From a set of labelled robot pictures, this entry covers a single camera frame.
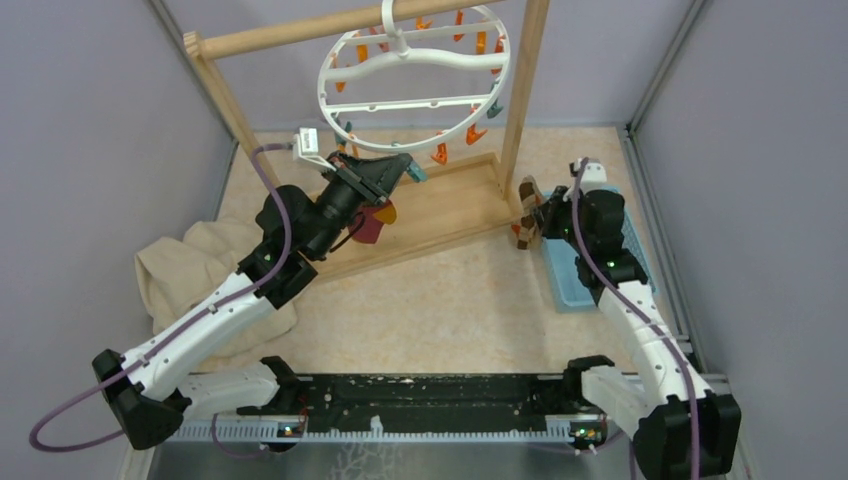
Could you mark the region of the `purple red striped sock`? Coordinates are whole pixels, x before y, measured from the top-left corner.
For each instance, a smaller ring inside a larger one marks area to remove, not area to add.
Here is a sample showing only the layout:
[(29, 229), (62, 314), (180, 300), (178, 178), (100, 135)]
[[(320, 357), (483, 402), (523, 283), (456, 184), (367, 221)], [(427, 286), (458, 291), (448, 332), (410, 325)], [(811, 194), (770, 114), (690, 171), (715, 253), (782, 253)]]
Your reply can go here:
[(349, 228), (352, 239), (361, 244), (376, 244), (383, 228), (397, 220), (397, 210), (391, 200), (382, 205), (363, 206)]

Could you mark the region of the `beige argyle sock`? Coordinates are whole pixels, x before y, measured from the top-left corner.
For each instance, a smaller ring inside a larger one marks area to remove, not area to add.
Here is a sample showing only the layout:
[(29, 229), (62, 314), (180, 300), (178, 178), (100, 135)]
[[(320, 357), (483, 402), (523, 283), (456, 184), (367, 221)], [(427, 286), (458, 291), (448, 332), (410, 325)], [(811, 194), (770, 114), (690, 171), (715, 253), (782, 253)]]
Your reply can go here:
[(532, 175), (525, 176), (521, 180), (518, 187), (518, 196), (521, 201), (522, 214), (518, 220), (512, 223), (511, 231), (514, 234), (516, 248), (528, 250), (539, 234), (535, 212), (544, 203), (545, 198)]

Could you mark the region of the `wooden hanger stand frame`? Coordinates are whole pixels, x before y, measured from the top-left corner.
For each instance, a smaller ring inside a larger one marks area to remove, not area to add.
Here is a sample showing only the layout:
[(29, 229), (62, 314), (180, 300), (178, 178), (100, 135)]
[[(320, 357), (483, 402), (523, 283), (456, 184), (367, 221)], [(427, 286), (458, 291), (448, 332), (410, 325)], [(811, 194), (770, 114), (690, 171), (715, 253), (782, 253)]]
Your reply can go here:
[[(338, 39), (346, 32), (378, 26), (389, 19), (412, 23), (418, 17), (435, 19), (444, 14), (448, 20), (454, 20), (458, 10), (476, 6), (490, 8), (486, 1), (386, 1), (378, 6), (212, 38), (204, 38), (196, 31), (187, 32), (183, 44), (203, 87), (238, 145), (255, 163), (259, 174), (272, 186), (278, 186), (278, 176), (218, 68), (220, 59), (328, 36)], [(401, 210), (396, 222), (383, 228), (376, 244), (345, 250), (340, 259), (320, 265), (318, 272), (325, 280), (441, 252), (504, 228), (520, 217), (521, 205), (510, 192), (510, 186), (548, 10), (545, 1), (528, 2), (520, 42), (511, 43), (512, 61), (505, 85), (511, 91), (511, 107), (502, 149), (456, 161), (448, 159), (446, 165), (433, 161), (426, 169), (429, 179), (423, 183), (414, 183), (403, 175), (391, 197)]]

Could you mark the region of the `orange front clothes clip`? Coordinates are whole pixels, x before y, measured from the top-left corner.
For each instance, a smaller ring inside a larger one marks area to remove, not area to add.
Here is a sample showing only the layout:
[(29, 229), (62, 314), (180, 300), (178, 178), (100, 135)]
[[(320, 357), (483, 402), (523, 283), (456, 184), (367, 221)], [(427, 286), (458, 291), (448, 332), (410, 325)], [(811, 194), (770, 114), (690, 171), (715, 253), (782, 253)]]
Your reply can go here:
[(432, 161), (439, 165), (446, 165), (448, 162), (448, 144), (446, 141), (442, 141), (437, 144), (436, 152), (430, 155)]

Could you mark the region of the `white round clip hanger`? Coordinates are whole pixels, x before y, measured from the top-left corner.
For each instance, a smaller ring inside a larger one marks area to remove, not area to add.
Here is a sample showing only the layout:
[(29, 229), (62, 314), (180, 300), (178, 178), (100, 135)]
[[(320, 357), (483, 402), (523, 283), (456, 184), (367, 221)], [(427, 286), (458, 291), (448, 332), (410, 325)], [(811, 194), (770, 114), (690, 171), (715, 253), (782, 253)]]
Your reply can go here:
[[(500, 35), (506, 52), (493, 54)], [(330, 55), (348, 62), (347, 85), (337, 93), (328, 79)], [(504, 61), (499, 75), (490, 70)], [(320, 112), (340, 150), (375, 153), (431, 150), (459, 136), (465, 141), (471, 109), (500, 99), (510, 74), (511, 42), (504, 22), (488, 7), (460, 9), (414, 22), (395, 19), (340, 36), (317, 77)], [(490, 91), (494, 81), (499, 85)]]

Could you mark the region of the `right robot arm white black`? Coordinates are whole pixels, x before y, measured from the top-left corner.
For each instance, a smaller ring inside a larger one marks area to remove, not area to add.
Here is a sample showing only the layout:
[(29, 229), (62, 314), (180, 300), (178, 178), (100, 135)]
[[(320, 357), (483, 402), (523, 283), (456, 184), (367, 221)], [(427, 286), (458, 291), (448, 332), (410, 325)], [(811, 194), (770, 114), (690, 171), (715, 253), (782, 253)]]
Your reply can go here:
[(544, 239), (569, 244), (567, 270), (621, 336), (640, 386), (600, 359), (569, 369), (563, 398), (576, 412), (594, 406), (630, 439), (647, 479), (704, 479), (730, 472), (742, 412), (691, 364), (657, 311), (647, 271), (625, 245), (625, 201), (614, 190), (557, 187), (534, 216)]

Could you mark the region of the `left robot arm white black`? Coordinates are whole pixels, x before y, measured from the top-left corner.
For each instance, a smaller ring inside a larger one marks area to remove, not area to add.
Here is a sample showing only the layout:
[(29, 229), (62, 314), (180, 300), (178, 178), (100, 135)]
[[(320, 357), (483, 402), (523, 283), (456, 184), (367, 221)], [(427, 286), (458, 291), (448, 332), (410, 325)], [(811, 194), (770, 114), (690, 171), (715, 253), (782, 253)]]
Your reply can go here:
[(342, 232), (366, 207), (388, 204), (412, 164), (407, 153), (360, 159), (331, 153), (316, 199), (295, 185), (271, 186), (256, 217), (260, 243), (223, 283), (180, 320), (124, 353), (107, 349), (92, 366), (122, 433), (136, 450), (165, 442), (195, 417), (234, 411), (285, 415), (302, 388), (278, 356), (239, 371), (196, 367), (247, 328), (279, 312), (317, 276), (315, 263), (344, 244)]

